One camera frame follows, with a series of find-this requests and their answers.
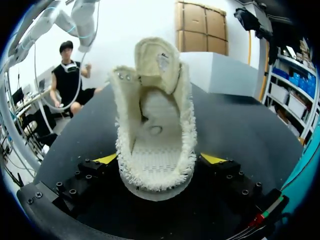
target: cardboard box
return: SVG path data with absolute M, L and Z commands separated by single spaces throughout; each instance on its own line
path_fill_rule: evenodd
M 175 29 L 205 34 L 207 32 L 205 9 L 199 5 L 176 3 Z
M 203 33 L 177 31 L 176 39 L 180 52 L 207 52 L 207 36 Z
M 220 13 L 206 9 L 207 34 L 227 40 L 225 17 Z
M 208 38 L 208 52 L 228 55 L 228 42 L 221 40 L 214 36 L 207 36 Z

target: shoe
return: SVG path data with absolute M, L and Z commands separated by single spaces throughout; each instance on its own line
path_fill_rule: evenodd
M 135 69 L 110 73 L 118 112 L 117 160 L 124 185 L 136 196 L 163 201 L 193 176 L 196 118 L 188 66 L 158 37 L 135 46 Z

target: yellow cable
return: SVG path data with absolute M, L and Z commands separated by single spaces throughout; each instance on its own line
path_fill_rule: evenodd
M 268 58 L 269 58 L 269 43 L 268 41 L 266 42 L 266 46 L 265 46 L 265 64 L 264 64 L 264 77 L 263 77 L 263 82 L 262 82 L 262 87 L 260 90 L 260 96 L 259 96 L 259 101 L 262 101 L 262 97 L 264 95 L 265 92 L 265 88 L 266 88 L 266 83 L 267 83 L 267 76 L 266 76 L 266 72 L 268 69 Z
M 249 32 L 249 53 L 248 53 L 248 65 L 250 65 L 251 62 L 251 32 L 250 30 Z

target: fuzzy fringe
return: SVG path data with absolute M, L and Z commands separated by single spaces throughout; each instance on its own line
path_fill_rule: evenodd
M 182 129 L 182 148 L 176 168 L 172 173 L 163 179 L 151 180 L 148 174 L 138 169 L 132 161 L 130 149 L 130 116 L 127 111 L 127 100 L 121 90 L 120 81 L 116 72 L 121 69 L 132 71 L 132 68 L 119 66 L 113 70 L 113 77 L 110 82 L 114 91 L 115 103 L 118 116 L 115 126 L 117 127 L 118 138 L 115 143 L 116 154 L 120 174 L 127 179 L 129 184 L 146 189 L 148 191 L 165 191 L 184 183 L 194 172 L 196 155 L 194 148 L 197 144 L 196 118 L 194 104 L 191 95 L 191 84 L 189 79 L 189 68 L 182 63 L 180 81 L 183 80 L 182 88 L 182 109 L 180 110 L 180 125 Z

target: man's hand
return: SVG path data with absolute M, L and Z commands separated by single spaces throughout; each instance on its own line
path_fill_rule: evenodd
M 91 70 L 92 65 L 90 63 L 85 65 L 85 69 L 89 72 Z
M 54 101 L 54 106 L 56 107 L 56 108 L 59 108 L 60 107 L 60 102 L 59 101 Z

